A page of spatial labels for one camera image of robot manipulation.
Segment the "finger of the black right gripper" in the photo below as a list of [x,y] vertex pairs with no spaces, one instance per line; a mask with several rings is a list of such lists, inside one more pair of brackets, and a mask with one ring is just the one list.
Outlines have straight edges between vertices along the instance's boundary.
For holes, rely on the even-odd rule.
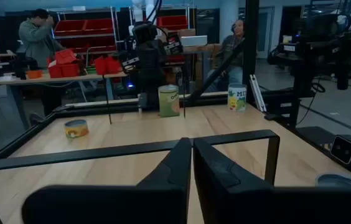
[[152,108],[151,88],[145,83],[141,83],[141,92],[139,94],[139,108],[141,110],[149,110]]
[[152,105],[154,109],[159,109],[159,91],[158,88],[161,86],[160,82],[154,82],[152,86]]

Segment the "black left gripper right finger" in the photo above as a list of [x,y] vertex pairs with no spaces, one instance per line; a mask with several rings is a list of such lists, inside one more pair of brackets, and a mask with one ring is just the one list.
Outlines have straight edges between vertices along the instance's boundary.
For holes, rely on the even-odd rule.
[[275,187],[202,139],[194,169],[205,223],[351,224],[351,189]]

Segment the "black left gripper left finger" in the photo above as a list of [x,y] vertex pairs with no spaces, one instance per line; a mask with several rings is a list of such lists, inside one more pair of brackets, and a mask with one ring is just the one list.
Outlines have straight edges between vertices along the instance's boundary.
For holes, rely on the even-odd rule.
[[192,145],[182,138],[135,186],[51,185],[22,205],[24,224],[186,224]]

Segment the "tall green can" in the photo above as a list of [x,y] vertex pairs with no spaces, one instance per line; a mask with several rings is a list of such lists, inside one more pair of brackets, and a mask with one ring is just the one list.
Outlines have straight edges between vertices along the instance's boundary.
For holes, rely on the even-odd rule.
[[175,85],[164,85],[158,88],[159,112],[162,118],[180,115],[179,89]]

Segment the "short orange can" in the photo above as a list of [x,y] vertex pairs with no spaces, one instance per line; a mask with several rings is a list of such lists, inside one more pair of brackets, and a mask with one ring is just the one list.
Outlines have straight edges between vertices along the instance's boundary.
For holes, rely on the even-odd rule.
[[74,119],[64,124],[65,134],[68,138],[79,138],[89,133],[87,121],[84,119]]

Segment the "red storage bin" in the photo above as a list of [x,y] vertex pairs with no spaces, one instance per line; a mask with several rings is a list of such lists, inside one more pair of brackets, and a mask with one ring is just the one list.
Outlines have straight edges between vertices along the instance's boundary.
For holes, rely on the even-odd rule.
[[162,16],[157,19],[157,26],[168,30],[187,29],[189,23],[186,16]]
[[58,65],[70,64],[76,59],[77,57],[71,49],[65,49],[55,53],[55,60]]
[[83,26],[85,35],[112,34],[113,23],[111,19],[89,19]]
[[115,74],[122,71],[120,62],[112,56],[99,57],[94,60],[98,75]]
[[56,64],[56,62],[51,62],[48,64],[48,71],[51,78],[77,77],[80,75],[79,63]]
[[82,35],[85,20],[59,21],[54,29],[55,36]]

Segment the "white box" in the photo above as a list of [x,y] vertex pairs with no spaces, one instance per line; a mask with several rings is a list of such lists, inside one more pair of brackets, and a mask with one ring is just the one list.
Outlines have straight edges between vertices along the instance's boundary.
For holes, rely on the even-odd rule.
[[185,36],[180,38],[183,47],[194,47],[207,45],[206,35]]

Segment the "white metal rack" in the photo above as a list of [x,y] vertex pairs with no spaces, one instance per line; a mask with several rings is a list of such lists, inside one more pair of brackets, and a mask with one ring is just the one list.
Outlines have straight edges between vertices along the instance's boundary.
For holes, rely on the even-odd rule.
[[158,12],[157,19],[162,16],[186,16],[189,27],[191,27],[191,12],[194,10],[188,4],[163,4],[161,10]]
[[[115,54],[118,51],[117,15],[116,9],[109,7],[74,6],[68,8],[53,8],[47,10],[54,17],[52,37],[63,47],[73,50],[81,55],[88,66],[93,65],[94,59]],[[55,36],[54,29],[59,21],[111,19],[113,23],[112,34]]]

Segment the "brown side table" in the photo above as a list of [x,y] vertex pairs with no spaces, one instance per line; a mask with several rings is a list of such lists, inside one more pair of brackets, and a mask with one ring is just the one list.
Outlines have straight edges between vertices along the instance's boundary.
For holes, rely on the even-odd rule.
[[168,55],[165,58],[165,65],[180,68],[181,74],[177,76],[176,83],[181,83],[183,76],[185,90],[192,93],[202,88],[219,48],[220,44],[183,47],[183,52]]

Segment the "white pineapple label can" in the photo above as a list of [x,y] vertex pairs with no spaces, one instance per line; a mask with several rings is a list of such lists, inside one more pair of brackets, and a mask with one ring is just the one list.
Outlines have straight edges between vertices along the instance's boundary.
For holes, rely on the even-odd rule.
[[229,84],[228,108],[231,111],[245,111],[246,109],[246,85]]

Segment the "person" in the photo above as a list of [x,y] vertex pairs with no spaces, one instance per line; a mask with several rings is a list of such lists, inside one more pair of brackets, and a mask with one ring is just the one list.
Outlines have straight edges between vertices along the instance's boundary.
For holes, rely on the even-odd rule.
[[[53,17],[45,9],[36,9],[19,26],[19,38],[26,48],[26,57],[36,60],[42,70],[48,70],[47,60],[53,59],[56,52],[65,50],[65,47],[52,37],[53,25]],[[42,91],[44,115],[48,116],[62,105],[61,89],[43,86]]]
[[[218,54],[215,56],[216,66],[225,62],[232,56],[236,47],[243,42],[245,34],[245,22],[237,19],[231,28],[232,35],[228,35],[222,42]],[[228,67],[210,84],[206,92],[226,91],[226,84],[243,83],[243,50],[233,58]]]

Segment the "wooden work table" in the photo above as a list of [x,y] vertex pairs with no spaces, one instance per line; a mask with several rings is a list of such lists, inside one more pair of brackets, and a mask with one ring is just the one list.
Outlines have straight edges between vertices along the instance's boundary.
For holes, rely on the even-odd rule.
[[7,100],[11,106],[11,114],[14,115],[16,121],[20,121],[25,130],[29,129],[29,120],[24,111],[23,99],[21,96],[21,91],[19,86],[21,85],[50,85],[51,83],[66,83],[70,84],[73,82],[84,82],[92,80],[102,80],[103,78],[106,81],[106,95],[109,100],[113,99],[113,90],[111,86],[111,78],[120,78],[126,77],[127,74],[124,72],[119,72],[116,74],[106,74],[106,75],[97,75],[89,74],[77,77],[64,77],[64,78],[50,78],[48,73],[44,73],[41,78],[35,79],[26,79],[21,80],[18,78],[10,79],[0,79],[0,85],[6,86]]

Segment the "black bench device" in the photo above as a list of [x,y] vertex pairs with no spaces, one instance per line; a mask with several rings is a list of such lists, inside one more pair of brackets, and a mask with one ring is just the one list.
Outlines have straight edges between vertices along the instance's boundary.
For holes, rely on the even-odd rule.
[[26,72],[29,70],[39,70],[37,61],[32,57],[27,57],[24,53],[17,54],[11,61],[12,71],[17,78],[26,79]]

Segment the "white aluminium rail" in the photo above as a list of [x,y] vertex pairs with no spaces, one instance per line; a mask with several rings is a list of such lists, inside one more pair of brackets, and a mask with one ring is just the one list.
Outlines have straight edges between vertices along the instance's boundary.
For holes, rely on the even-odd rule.
[[250,84],[251,84],[251,87],[253,89],[253,95],[254,95],[254,98],[255,98],[256,107],[261,112],[267,112],[266,105],[264,103],[260,87],[258,85],[256,76],[254,74],[250,75]]

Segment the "black rig frame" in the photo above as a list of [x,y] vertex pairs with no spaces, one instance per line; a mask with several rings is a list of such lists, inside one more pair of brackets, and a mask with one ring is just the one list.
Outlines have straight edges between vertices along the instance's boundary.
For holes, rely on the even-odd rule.
[[[246,0],[247,6],[247,28],[248,32],[246,35],[246,39],[237,47],[237,51],[243,51],[245,53],[244,61],[251,63],[246,68],[243,69],[245,73],[243,76],[243,83],[247,85],[248,92],[248,103],[253,102],[253,88],[252,85],[248,83],[248,75],[255,71],[256,65],[256,56],[255,56],[255,48],[256,48],[256,38],[258,29],[256,26],[258,25],[258,8],[259,8],[259,0]],[[222,93],[217,96],[203,96],[203,92],[208,88],[208,84],[205,84],[200,90],[197,90],[192,93],[191,99],[186,98],[182,102],[182,106],[186,107],[196,107],[196,106],[208,106],[208,105],[219,105],[222,104],[225,100],[225,97]],[[41,132],[44,128],[46,128],[51,122],[60,116],[63,117],[73,117],[73,116],[88,116],[88,115],[98,115],[98,114],[116,114],[116,113],[130,113],[136,112],[138,110],[137,106],[138,100],[133,100],[130,103],[122,103],[119,100],[114,100],[108,102],[106,105],[95,104],[93,106],[74,106],[68,110],[60,109],[58,111],[54,111],[48,118],[45,118],[40,124],[36,124],[35,126],[27,129],[24,133],[22,133],[19,137],[15,138],[15,140],[11,141],[5,147],[0,149],[0,159],[5,159],[9,157],[11,154],[15,153],[22,145],[24,145],[28,140],[36,136],[39,132]],[[336,158],[330,155],[330,151],[320,146],[318,143],[306,138],[306,136],[302,135],[294,126],[288,126],[280,121],[277,121],[278,124],[286,128],[289,132],[295,134],[297,137],[312,145],[312,147],[316,148],[318,151],[323,153],[325,156],[332,159],[338,165],[344,167],[348,171],[351,172],[351,166],[345,165]]]

